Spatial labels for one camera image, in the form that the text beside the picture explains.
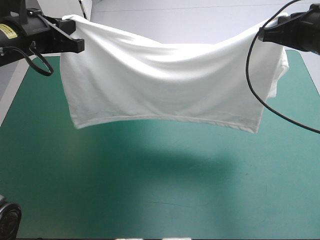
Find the green mat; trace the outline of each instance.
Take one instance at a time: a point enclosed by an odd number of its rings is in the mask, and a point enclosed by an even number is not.
[[[298,52],[268,103],[320,128]],[[121,121],[76,130],[59,74],[29,70],[0,127],[0,193],[21,238],[320,238],[320,136],[263,113],[258,134]]]

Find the t-shirt hem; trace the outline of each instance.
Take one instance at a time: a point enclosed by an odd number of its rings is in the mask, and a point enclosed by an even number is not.
[[[185,117],[185,116],[159,116],[159,115],[133,115],[133,116],[114,116],[114,117],[102,117],[95,118],[86,121],[76,121],[73,120],[74,126],[77,129],[82,129],[85,127],[98,125],[98,124],[106,124],[111,122],[118,121],[131,121],[131,120],[168,120],[168,121],[179,121],[179,122],[190,122],[190,123],[202,123],[202,124],[211,124],[217,125],[221,127],[228,127],[232,129],[238,129],[242,131],[247,131],[249,133],[255,134],[258,132],[258,126],[260,120],[256,120],[255,125],[241,125],[236,123],[231,123],[223,120],[210,120],[199,117]]]

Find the black mount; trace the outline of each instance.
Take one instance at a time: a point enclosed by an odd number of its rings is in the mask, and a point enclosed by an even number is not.
[[[312,4],[306,12],[279,17],[276,26],[260,30],[259,40],[320,54],[320,4]]]
[[[21,216],[20,206],[0,195],[0,240],[16,240]]]
[[[40,9],[26,8],[26,0],[0,0],[0,24],[16,34],[9,38],[0,31],[0,67],[25,58],[38,73],[50,76],[54,70],[41,54],[85,50],[84,39],[70,37],[76,30],[75,21],[52,18],[43,15]],[[29,58],[31,55],[39,57],[47,69],[35,65]]]

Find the white t-shirt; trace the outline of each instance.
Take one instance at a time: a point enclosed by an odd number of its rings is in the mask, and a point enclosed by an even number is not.
[[[62,53],[60,72],[76,128],[122,120],[174,120],[256,133],[264,107],[249,90],[246,58],[260,23],[217,44],[163,44],[77,15],[85,51]],[[274,97],[288,69],[284,48],[257,41],[253,88]]]

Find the black cable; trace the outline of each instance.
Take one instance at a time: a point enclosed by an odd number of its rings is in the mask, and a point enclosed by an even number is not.
[[[296,2],[299,2],[301,0],[293,0],[293,1],[290,1],[288,2],[286,5],[284,5],[275,15],[273,15],[268,21],[265,22],[265,24],[263,24],[263,26],[259,29],[259,31],[257,32],[257,34],[254,36],[253,38],[253,41],[251,43],[251,46],[249,48],[249,52],[248,52],[248,56],[246,58],[246,66],[245,66],[245,75],[246,75],[246,80],[247,80],[247,83],[248,83],[248,86],[252,92],[252,94],[256,97],[256,99],[258,99],[258,101],[263,105],[265,106],[269,111],[271,111],[272,113],[278,115],[280,118],[294,124],[294,125],[297,125],[303,129],[306,129],[306,130],[309,130],[311,132],[314,132],[314,133],[317,133],[317,134],[320,134],[320,130],[318,129],[314,129],[312,127],[309,127],[309,126],[306,126],[306,125],[303,125],[302,123],[299,123],[297,121],[294,121],[292,120],[291,118],[281,114],[280,112],[274,110],[272,107],[270,107],[268,104],[266,104],[259,96],[258,94],[255,92],[255,90],[253,89],[252,85],[251,85],[251,81],[250,81],[250,77],[249,77],[249,63],[250,63],[250,57],[251,57],[251,53],[252,53],[252,50],[253,50],[253,47],[255,45],[255,42],[260,34],[260,32],[262,30],[265,29],[265,27],[273,20],[275,19],[284,9],[286,9],[288,6],[296,3]]]
[[[36,49],[36,43],[33,41],[29,47],[29,50],[35,54],[40,60],[41,62],[46,66],[46,68],[48,69],[48,71],[41,69],[40,67],[38,67],[34,62],[32,62],[32,60],[30,59],[30,57],[24,52],[22,51],[20,48],[15,47],[15,46],[7,46],[7,47],[1,47],[0,48],[2,50],[2,54],[6,54],[7,52],[10,51],[15,51],[20,53],[24,59],[27,61],[27,63],[29,64],[29,66],[31,68],[33,68],[35,71],[37,71],[38,73],[40,73],[41,75],[44,76],[51,76],[54,73],[54,69],[53,67],[50,65],[50,63],[44,58],[44,56],[42,56]]]

